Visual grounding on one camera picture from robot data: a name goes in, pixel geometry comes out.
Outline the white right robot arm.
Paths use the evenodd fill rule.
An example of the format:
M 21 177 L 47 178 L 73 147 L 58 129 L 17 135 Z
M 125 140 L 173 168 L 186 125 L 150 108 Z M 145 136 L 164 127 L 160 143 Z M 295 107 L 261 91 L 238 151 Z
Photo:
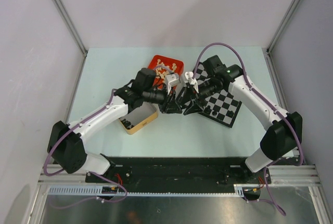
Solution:
M 301 147 L 301 115 L 298 112 L 289 113 L 266 98 L 247 76 L 244 65 L 227 67 L 217 55 L 208 58 L 202 65 L 208 78 L 205 83 L 198 84 L 194 71 L 180 76 L 179 81 L 185 88 L 181 105 L 189 103 L 184 114 L 203 111 L 207 97 L 225 90 L 241 101 L 266 131 L 260 147 L 246 158 L 245 167 L 240 170 L 244 182 L 254 182 L 259 170 L 274 164 L 292 149 Z

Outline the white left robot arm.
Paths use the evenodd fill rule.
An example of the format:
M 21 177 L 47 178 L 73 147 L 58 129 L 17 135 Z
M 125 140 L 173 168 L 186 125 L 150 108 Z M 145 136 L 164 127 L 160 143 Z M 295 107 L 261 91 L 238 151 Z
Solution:
M 155 84 L 156 73 L 142 68 L 134 79 L 124 86 L 113 89 L 106 103 L 89 115 L 69 124 L 59 121 L 53 125 L 46 161 L 54 159 L 61 170 L 73 174 L 78 170 L 96 173 L 103 182 L 110 182 L 115 170 L 102 154 L 87 152 L 85 145 L 107 125 L 126 116 L 143 103 L 158 104 L 164 112 L 180 113 L 181 109 L 172 103 L 174 87 L 180 83 L 179 75 L 168 74 L 162 86 Z

